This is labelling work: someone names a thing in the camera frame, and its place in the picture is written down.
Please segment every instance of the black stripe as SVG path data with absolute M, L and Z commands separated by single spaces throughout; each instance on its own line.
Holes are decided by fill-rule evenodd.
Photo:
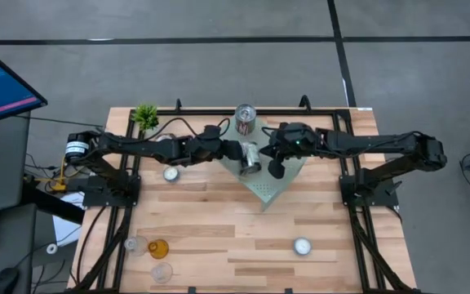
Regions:
M 335 34 L 336 53 L 339 55 L 340 73 L 345 82 L 345 91 L 348 97 L 348 107 L 357 107 L 355 100 L 355 91 L 351 83 L 351 74 L 349 73 L 348 59 L 344 43 L 342 42 L 342 33 L 340 32 L 339 17 L 336 14 L 335 0 L 327 0 L 327 6 L 330 9 L 331 25 L 333 25 L 333 33 Z
M 343 37 L 343 42 L 470 42 L 470 36 Z
M 204 38 L 110 38 L 110 39 L 30 39 L 0 40 L 0 45 L 149 45 L 149 44 L 220 44 L 220 43 L 300 43 L 333 42 L 333 37 L 204 37 Z

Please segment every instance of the wooden tabletop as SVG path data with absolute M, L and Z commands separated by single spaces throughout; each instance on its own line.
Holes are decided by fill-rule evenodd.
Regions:
M 112 108 L 107 130 L 124 135 L 130 110 Z M 350 112 L 356 135 L 378 134 L 371 110 L 350 109 Z M 160 123 L 171 118 L 162 116 Z M 222 118 L 185 117 L 196 132 Z M 260 118 L 271 126 L 302 122 L 312 127 L 333 128 L 327 116 Z M 173 122 L 167 130 L 176 135 L 189 134 L 181 122 Z M 120 155 L 106 158 L 118 167 Z M 360 160 L 363 167 L 372 168 L 382 164 L 384 156 L 365 154 Z M 165 167 L 153 159 L 141 160 L 142 190 L 139 204 L 133 210 L 130 235 L 148 240 L 163 238 L 170 245 L 170 253 L 160 261 L 148 253 L 141 257 L 126 255 L 121 292 L 186 292 L 188 287 L 197 287 L 198 292 L 279 293 L 288 287 L 302 293 L 361 292 L 348 211 L 339 191 L 338 160 L 309 158 L 289 189 L 264 213 L 259 212 L 259 199 L 217 162 L 179 167 L 180 179 L 174 184 L 163 179 Z M 82 239 L 98 211 L 95 207 L 85 213 L 74 273 Z M 82 258 L 82 276 L 103 250 L 109 211 L 109 208 L 104 211 L 91 232 Z M 371 212 L 380 252 L 402 281 L 415 287 L 400 220 L 383 207 L 372 207 Z M 293 240 L 300 236 L 313 244 L 307 256 L 297 256 L 292 250 Z M 107 286 L 111 286 L 113 279 L 115 254 L 110 259 Z M 368 253 L 366 260 L 374 287 Z M 169 263 L 174 270 L 166 284 L 155 283 L 149 275 L 160 262 Z

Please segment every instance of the succulent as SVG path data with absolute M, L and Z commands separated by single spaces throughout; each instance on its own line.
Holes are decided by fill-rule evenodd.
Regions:
M 153 130 L 159 124 L 157 106 L 139 105 L 133 115 L 134 122 L 139 124 L 141 131 Z

